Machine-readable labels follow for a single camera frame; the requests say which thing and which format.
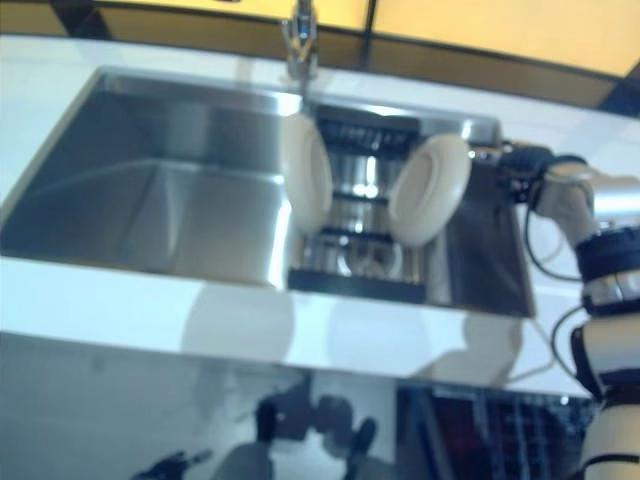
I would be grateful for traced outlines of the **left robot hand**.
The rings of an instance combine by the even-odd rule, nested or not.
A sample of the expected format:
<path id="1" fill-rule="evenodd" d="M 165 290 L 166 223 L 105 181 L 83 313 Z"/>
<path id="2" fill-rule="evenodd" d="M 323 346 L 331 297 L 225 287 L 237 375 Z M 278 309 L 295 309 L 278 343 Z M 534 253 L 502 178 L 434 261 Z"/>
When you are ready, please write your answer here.
<path id="1" fill-rule="evenodd" d="M 210 449 L 204 449 L 194 454 L 180 450 L 135 473 L 132 479 L 180 480 L 185 477 L 189 469 L 210 460 L 213 455 L 214 453 Z"/>

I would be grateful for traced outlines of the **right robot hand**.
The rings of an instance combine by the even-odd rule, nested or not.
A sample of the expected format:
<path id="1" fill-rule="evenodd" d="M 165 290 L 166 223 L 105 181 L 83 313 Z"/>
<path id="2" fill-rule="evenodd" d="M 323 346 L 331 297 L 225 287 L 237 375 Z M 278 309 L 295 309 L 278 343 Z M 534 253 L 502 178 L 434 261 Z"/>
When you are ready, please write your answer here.
<path id="1" fill-rule="evenodd" d="M 542 175 L 555 158 L 541 145 L 502 142 L 498 146 L 472 146 L 470 158 L 479 164 L 492 166 L 502 179 L 535 179 Z"/>

